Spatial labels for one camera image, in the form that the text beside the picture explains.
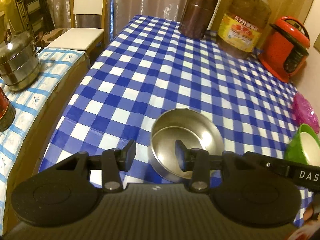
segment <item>wall switch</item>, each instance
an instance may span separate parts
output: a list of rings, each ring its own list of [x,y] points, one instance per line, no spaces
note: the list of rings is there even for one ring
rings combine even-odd
[[[315,49],[320,53],[320,34],[318,35],[318,38],[315,41],[315,44],[313,44]]]

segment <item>black circular disc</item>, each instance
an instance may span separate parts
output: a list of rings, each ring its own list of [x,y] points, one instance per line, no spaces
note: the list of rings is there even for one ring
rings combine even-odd
[[[250,170],[212,189],[216,207],[237,223],[274,227],[293,222],[300,209],[301,195],[290,181],[270,172]]]
[[[11,201],[26,223],[58,226],[89,214],[97,201],[97,190],[74,171],[50,170],[19,184]]]

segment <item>pink plastic bowl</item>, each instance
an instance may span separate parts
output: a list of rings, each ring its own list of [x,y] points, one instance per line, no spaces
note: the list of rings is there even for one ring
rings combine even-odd
[[[307,125],[311,126],[316,133],[320,132],[319,120],[315,111],[313,110],[309,101],[306,100],[300,93],[296,93],[293,97],[292,112],[296,117],[298,126],[306,123]]]

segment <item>yellow plastic container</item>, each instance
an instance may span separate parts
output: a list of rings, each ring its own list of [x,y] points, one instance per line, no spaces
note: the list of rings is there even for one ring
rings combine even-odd
[[[219,47],[246,59],[257,45],[270,14],[268,0],[232,0],[218,30]]]

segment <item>blue and white checkered tablecloth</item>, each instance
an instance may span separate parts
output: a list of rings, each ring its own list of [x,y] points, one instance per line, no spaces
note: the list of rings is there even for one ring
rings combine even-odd
[[[148,163],[153,122],[173,108],[194,109],[218,127],[225,150],[282,158],[295,133],[290,114],[296,89],[254,58],[221,51],[214,33],[201,41],[181,35],[177,22],[135,16],[105,49],[73,95],[51,138],[40,171],[78,151],[99,155],[137,141],[127,182],[167,183]],[[101,184],[101,172],[90,181]],[[301,190],[303,208],[311,194]]]
[[[12,125],[0,132],[0,235],[2,235],[7,179],[27,133],[52,91],[68,70],[84,55],[83,51],[49,49],[38,54],[41,70],[35,82],[20,92],[11,92],[0,79],[0,86],[16,109]]]

